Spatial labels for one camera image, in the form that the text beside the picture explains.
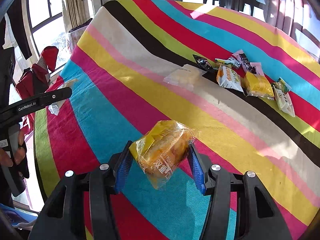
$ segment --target plastic wrapper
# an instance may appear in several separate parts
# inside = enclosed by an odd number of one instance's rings
[[[188,155],[195,132],[173,120],[159,121],[130,152],[155,189],[163,189],[175,169]]]
[[[166,76],[163,81],[167,84],[180,86],[193,91],[193,85],[204,73],[204,70],[186,64]]]
[[[71,89],[73,88],[73,84],[75,82],[77,82],[78,79],[72,79],[72,80],[69,80],[65,83],[63,83],[61,86],[59,86],[57,89],[60,89],[60,88],[65,88],[65,87],[70,87]],[[60,111],[60,108],[62,107],[63,103],[66,101],[66,99],[63,99],[61,101],[58,101],[58,102],[55,102],[55,103],[52,103],[51,105],[48,106],[48,109],[50,111],[51,114],[54,114],[54,115],[58,115],[59,114],[59,111]]]
[[[257,75],[265,76],[260,62],[250,62],[250,65],[255,68]]]
[[[249,96],[262,97],[274,100],[272,87],[264,76],[247,71],[244,76],[244,87]]]
[[[216,66],[217,67],[221,67],[221,66],[226,66],[228,68],[232,68],[233,67],[233,60],[229,60],[229,59],[220,59],[220,58],[216,58]]]
[[[229,57],[228,60],[233,61],[233,67],[235,69],[239,69],[241,67],[241,62],[236,59],[236,56],[234,54],[232,54],[232,56]]]
[[[249,71],[252,74],[257,74],[255,67],[250,65],[250,62],[249,62],[247,56],[244,54],[242,49],[238,50],[237,52],[235,52],[232,55],[234,55],[237,58],[237,60],[241,63],[242,68],[243,68],[245,73],[247,71]]]
[[[243,92],[240,82],[240,76],[226,66],[221,66],[217,74],[217,82],[223,88],[232,88]]]
[[[276,87],[274,87],[274,91],[275,91],[275,99],[277,101],[277,105],[279,109],[285,112],[286,114],[289,114],[292,117],[295,117],[290,95],[283,93],[280,89],[277,89]]]
[[[216,66],[212,66],[209,62],[208,59],[206,59],[205,57],[200,57],[197,55],[193,54],[193,57],[195,58],[196,63],[198,64],[198,66],[208,72],[215,72],[216,70],[219,69],[219,67]]]
[[[277,82],[272,83],[272,85],[276,88],[281,90],[283,93],[288,93],[291,91],[291,87],[282,79],[279,78]]]

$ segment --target black snack packet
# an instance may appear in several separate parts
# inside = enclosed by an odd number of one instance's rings
[[[239,57],[242,65],[246,68],[247,71],[251,72],[252,74],[257,74],[255,67],[250,65],[250,61],[244,53],[239,54]]]
[[[218,70],[218,68],[213,68],[206,58],[194,54],[192,55],[195,58],[195,61],[198,64],[199,68],[208,72],[216,72]]]

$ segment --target yellow snack package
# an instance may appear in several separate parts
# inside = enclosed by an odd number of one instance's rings
[[[188,155],[194,129],[174,120],[159,121],[129,150],[155,189],[161,189]]]
[[[268,79],[264,76],[252,74],[247,71],[244,76],[244,87],[249,96],[262,97],[271,100],[275,99],[272,87]]]

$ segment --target finger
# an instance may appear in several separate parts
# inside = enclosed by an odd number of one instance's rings
[[[15,155],[14,155],[14,161],[15,161],[15,163],[16,163],[17,165],[19,165],[20,162],[22,162],[22,160],[23,160],[23,158],[24,158],[25,156],[26,156],[25,150],[24,150],[22,147],[20,147],[20,148],[16,151],[16,153],[15,153]]]
[[[13,166],[12,160],[2,148],[0,148],[0,164],[7,167]]]
[[[24,132],[20,130],[19,135],[18,135],[18,143],[19,145],[22,145],[24,142]]]

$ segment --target striped tablecloth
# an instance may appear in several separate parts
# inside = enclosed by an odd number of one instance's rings
[[[296,117],[276,102],[226,90],[201,77],[190,92],[162,82],[192,54],[228,58],[243,49],[270,81],[292,87]],[[282,31],[253,17],[211,5],[166,0],[115,0],[100,8],[56,85],[77,78],[58,116],[36,113],[35,157],[44,199],[65,171],[88,172],[122,151],[159,120],[201,131],[199,152],[230,172],[253,170],[276,201],[293,239],[320,206],[320,66]],[[87,237],[91,237],[85,195]],[[199,239],[209,197],[184,161],[156,191],[136,163],[123,193],[112,197],[122,239]],[[231,196],[227,239],[233,239]]]

